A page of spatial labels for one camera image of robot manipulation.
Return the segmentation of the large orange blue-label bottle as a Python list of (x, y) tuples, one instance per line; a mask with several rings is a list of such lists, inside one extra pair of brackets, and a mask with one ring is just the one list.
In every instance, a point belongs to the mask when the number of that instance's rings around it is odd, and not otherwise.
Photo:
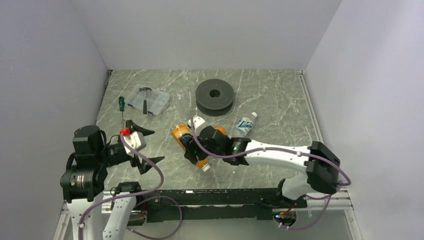
[(204, 172), (210, 169), (208, 155), (199, 148), (191, 131), (184, 123), (177, 124), (171, 130), (171, 135), (183, 148), (185, 159)]

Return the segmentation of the clear plastic bottle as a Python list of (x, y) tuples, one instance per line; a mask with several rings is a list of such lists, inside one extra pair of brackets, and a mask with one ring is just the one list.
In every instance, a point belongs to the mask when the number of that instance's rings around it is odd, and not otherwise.
[(176, 92), (175, 106), (179, 113), (184, 113), (186, 111), (187, 104), (185, 100), (185, 91), (182, 89)]

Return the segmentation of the small orange juice bottle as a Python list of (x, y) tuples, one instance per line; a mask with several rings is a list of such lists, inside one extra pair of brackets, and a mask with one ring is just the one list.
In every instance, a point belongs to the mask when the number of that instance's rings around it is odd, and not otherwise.
[(225, 129), (222, 126), (214, 126), (213, 129), (215, 135), (226, 135)]

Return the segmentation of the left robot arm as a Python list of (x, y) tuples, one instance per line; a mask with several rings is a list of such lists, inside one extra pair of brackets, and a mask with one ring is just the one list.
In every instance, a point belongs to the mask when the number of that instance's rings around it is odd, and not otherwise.
[(115, 144), (107, 142), (106, 133), (97, 125), (87, 125), (74, 132), (74, 152), (69, 156), (60, 179), (63, 199), (69, 210), (73, 239), (121, 240), (133, 210), (144, 203), (137, 181), (121, 182), (112, 197), (104, 197), (107, 168), (129, 162), (140, 174), (156, 168), (163, 157), (147, 158), (141, 154), (145, 137), (155, 131), (126, 120)]

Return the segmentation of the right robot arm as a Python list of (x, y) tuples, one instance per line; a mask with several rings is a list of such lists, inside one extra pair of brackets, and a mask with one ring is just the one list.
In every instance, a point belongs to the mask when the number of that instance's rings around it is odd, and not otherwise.
[(341, 185), (340, 160), (320, 141), (309, 146), (273, 145), (246, 137), (229, 138), (212, 126), (203, 128), (199, 135), (195, 130), (189, 134), (190, 138), (182, 143), (184, 156), (191, 161), (211, 156), (232, 166), (266, 165), (296, 171), (296, 176), (278, 185), (275, 200), (282, 208), (309, 193), (333, 195)]

